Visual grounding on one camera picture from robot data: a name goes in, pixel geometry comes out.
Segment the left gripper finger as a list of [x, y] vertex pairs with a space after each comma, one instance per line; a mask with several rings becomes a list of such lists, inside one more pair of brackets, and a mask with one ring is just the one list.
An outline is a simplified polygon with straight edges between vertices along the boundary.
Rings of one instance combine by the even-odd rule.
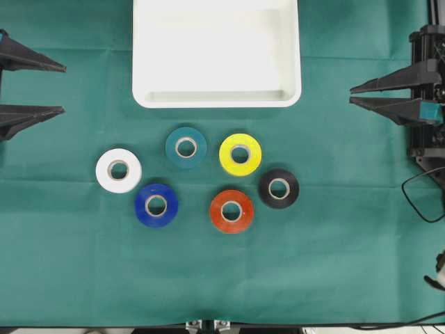
[[13, 40], [6, 30], [1, 29], [1, 70], [66, 72], [66, 67]]
[[1, 140], [8, 141], [18, 132], [65, 112], [61, 106], [1, 105]]

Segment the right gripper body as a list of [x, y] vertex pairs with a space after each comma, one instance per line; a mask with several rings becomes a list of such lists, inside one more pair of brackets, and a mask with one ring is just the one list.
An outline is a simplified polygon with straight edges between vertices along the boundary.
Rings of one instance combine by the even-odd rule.
[[[412, 64], [430, 59], [437, 61], [441, 79], [411, 90], [411, 98], [421, 98], [444, 107], [444, 25], [427, 24], [410, 35]], [[411, 128], [409, 154], [416, 160], [444, 157], [444, 123]]]

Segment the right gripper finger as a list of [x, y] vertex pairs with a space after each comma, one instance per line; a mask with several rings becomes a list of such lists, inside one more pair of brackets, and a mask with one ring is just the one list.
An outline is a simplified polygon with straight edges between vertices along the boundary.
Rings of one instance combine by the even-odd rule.
[[351, 97], [350, 103], [378, 113], [401, 126], [442, 124], [442, 105], [421, 98]]
[[401, 90], [435, 82], [435, 62], [421, 61], [350, 89], [351, 93]]

